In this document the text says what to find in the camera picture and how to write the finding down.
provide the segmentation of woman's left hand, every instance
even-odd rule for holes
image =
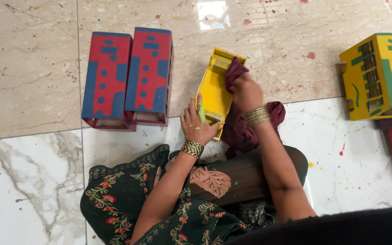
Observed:
[[[191,140],[205,146],[216,135],[218,129],[225,122],[217,122],[210,126],[205,119],[202,94],[197,96],[197,108],[195,108],[195,98],[192,97],[188,108],[184,109],[181,116],[181,128],[184,131],[186,140]]]

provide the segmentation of red and blue wooden box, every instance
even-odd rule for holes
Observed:
[[[125,99],[134,122],[167,125],[173,59],[171,31],[135,28]]]
[[[126,114],[132,37],[130,34],[93,32],[81,117],[92,128],[135,131]]]

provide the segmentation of bangle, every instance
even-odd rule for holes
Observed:
[[[184,145],[181,148],[181,151],[187,152],[188,154],[190,154],[196,158],[200,158],[200,156],[202,155],[202,152],[203,152],[203,146],[199,143],[194,142],[194,141],[186,140],[186,142],[184,143]]]
[[[270,120],[270,114],[265,106],[258,107],[244,114],[247,125],[253,127],[259,123]]]

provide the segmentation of dark green garment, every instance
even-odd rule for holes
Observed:
[[[160,145],[131,163],[113,168],[98,165],[90,169],[80,207],[105,244],[129,244],[156,177],[165,174],[165,165],[177,153],[169,158],[169,146]],[[274,218],[265,213],[264,204],[241,205],[237,212],[240,220],[221,207],[192,196],[187,177],[173,214],[149,229],[135,244],[221,244],[249,232],[250,227],[274,224]]]

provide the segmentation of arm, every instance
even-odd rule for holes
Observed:
[[[186,140],[195,141],[205,146],[215,136],[222,123],[210,126],[206,120],[203,122],[199,116],[201,103],[202,95],[199,94],[196,111],[196,103],[193,97],[189,107],[184,110],[184,115],[180,119]],[[170,217],[184,181],[196,160],[196,157],[183,151],[177,155],[175,162],[150,192],[143,204],[139,218],[135,223],[130,245],[137,242],[152,226]]]
[[[263,92],[247,73],[234,81],[231,90],[235,95],[234,103],[245,113],[263,105]],[[264,175],[280,221],[317,216],[271,122],[259,123],[253,131],[260,142]]]

